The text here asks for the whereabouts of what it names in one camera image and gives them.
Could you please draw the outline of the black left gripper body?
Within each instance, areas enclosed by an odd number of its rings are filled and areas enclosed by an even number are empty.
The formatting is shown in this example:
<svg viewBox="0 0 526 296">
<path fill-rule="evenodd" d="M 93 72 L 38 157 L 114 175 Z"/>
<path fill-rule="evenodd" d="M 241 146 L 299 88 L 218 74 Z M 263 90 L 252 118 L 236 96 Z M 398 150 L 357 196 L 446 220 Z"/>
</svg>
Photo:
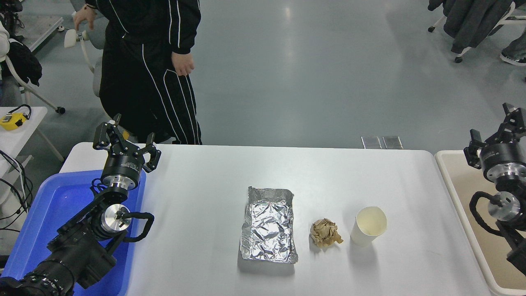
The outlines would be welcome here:
<svg viewBox="0 0 526 296">
<path fill-rule="evenodd" d="M 120 154 L 120 152 L 108 150 L 102 180 L 108 181 L 113 176 L 124 176 L 132 181 L 138 181 L 144 164 L 143 157 L 135 155 L 138 151 L 139 148 L 129 148 Z"/>
</svg>

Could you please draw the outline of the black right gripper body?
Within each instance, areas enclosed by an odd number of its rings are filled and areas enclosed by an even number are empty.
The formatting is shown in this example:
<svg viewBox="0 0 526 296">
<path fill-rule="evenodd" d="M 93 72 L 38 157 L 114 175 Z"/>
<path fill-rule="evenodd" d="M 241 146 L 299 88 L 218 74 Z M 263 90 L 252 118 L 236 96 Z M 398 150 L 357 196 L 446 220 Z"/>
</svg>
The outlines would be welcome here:
<svg viewBox="0 0 526 296">
<path fill-rule="evenodd" d="M 480 166 L 488 172 L 497 165 L 516 164 L 525 167 L 524 150 L 520 142 L 494 143 L 481 148 Z"/>
</svg>

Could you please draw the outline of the person's left hand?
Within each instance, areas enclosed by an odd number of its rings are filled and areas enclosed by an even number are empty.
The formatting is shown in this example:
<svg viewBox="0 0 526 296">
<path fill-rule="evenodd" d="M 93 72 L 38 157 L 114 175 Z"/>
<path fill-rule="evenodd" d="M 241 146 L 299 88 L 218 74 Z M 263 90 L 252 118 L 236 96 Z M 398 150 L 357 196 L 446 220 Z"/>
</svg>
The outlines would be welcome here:
<svg viewBox="0 0 526 296">
<path fill-rule="evenodd" d="M 188 76 L 195 69 L 192 53 L 171 53 L 171 61 L 178 76 Z"/>
</svg>

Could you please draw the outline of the person's right hand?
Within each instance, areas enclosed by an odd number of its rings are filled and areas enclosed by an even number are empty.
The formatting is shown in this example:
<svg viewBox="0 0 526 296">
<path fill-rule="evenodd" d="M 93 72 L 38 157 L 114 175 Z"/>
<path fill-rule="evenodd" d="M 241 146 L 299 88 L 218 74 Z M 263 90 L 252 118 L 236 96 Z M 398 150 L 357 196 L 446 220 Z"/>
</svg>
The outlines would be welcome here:
<svg viewBox="0 0 526 296">
<path fill-rule="evenodd" d="M 82 22 L 87 22 L 88 28 L 94 30 L 94 21 L 97 16 L 97 13 L 94 8 L 91 8 L 88 5 L 84 5 L 79 11 L 74 15 L 73 21 L 75 30 L 79 31 L 80 24 Z"/>
</svg>

